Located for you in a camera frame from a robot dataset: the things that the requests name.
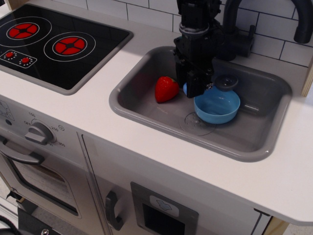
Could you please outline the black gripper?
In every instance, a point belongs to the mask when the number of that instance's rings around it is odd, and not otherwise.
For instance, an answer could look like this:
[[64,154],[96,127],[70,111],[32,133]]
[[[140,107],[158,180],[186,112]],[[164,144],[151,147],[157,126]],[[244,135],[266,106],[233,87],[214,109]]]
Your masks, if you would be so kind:
[[181,36],[174,39],[177,82],[186,83],[188,98],[202,95],[213,88],[212,59],[222,44],[222,25],[209,22],[203,28],[179,24]]

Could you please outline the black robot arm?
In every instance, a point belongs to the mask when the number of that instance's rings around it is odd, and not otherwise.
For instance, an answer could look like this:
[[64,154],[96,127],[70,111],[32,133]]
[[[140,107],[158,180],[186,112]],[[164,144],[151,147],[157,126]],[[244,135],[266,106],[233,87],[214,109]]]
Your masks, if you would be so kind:
[[221,24],[215,20],[219,0],[178,0],[180,37],[174,39],[176,81],[186,96],[202,95],[212,85],[212,60],[224,43]]

